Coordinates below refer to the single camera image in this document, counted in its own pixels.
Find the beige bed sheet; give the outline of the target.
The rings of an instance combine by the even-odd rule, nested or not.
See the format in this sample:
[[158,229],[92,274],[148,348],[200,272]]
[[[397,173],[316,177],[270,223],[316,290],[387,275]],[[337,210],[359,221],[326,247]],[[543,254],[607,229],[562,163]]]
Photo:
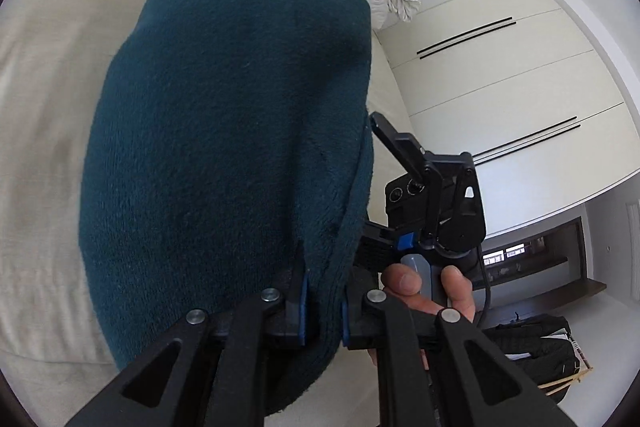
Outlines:
[[[79,247],[79,213],[106,74],[145,2],[6,0],[1,8],[1,366],[41,426],[73,426],[72,417],[136,359],[118,367],[107,346]],[[407,131],[405,103],[372,26],[371,38],[368,116],[378,112]],[[363,224],[384,220],[386,184],[401,174],[371,135]],[[266,352],[265,393],[271,351],[308,339],[308,295],[307,288],[304,341]],[[284,410],[268,414],[265,393],[270,426],[380,421],[376,369],[369,355],[341,343],[326,370]]]

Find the black bag on floor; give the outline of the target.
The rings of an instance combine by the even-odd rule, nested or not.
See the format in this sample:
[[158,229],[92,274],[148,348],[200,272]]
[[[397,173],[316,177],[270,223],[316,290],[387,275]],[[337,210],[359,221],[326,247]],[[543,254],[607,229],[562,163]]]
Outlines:
[[540,314],[483,333],[555,403],[588,366],[578,355],[570,323],[559,315]]

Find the dark teal knit sweater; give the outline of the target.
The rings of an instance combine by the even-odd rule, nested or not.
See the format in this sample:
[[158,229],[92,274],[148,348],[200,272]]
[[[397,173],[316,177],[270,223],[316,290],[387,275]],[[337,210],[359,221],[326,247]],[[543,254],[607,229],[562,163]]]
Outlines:
[[265,409],[326,370],[373,168],[366,0],[146,0],[108,68],[79,247],[118,367],[194,308],[308,272],[309,336],[273,349]]

